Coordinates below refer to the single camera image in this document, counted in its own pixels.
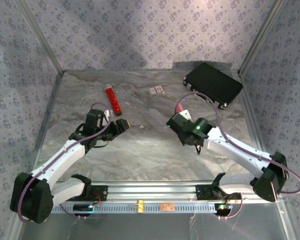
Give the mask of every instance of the red tube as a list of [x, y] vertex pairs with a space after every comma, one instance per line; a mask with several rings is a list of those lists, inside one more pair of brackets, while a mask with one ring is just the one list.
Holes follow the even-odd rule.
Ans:
[[121, 112], [121, 108], [119, 106], [119, 103], [117, 101], [117, 98], [115, 96], [115, 93], [114, 91], [112, 90], [112, 86], [111, 84], [106, 84], [105, 85], [105, 92], [108, 96], [108, 99], [111, 103], [111, 106], [112, 106], [112, 109], [113, 109], [113, 112], [116, 116], [120, 116], [122, 114]]

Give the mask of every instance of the gray marble surface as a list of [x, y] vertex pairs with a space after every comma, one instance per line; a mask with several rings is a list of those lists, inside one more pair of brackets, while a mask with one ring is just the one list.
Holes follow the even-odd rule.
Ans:
[[[71, 72], [62, 79], [37, 166], [46, 162], [83, 123], [90, 106], [100, 102], [111, 106], [104, 91], [112, 84], [122, 115], [131, 128], [107, 147], [92, 149], [73, 164], [60, 180], [72, 174], [93, 181], [111, 180], [213, 180], [218, 173], [246, 173], [240, 165], [216, 152], [194, 146], [182, 146], [176, 134], [166, 126], [177, 100], [189, 93], [182, 85], [187, 72]], [[165, 94], [150, 96], [150, 87], [162, 85]], [[213, 107], [196, 96], [184, 99], [192, 119], [215, 121]], [[239, 99], [223, 111], [224, 129], [231, 136], [251, 144]]]

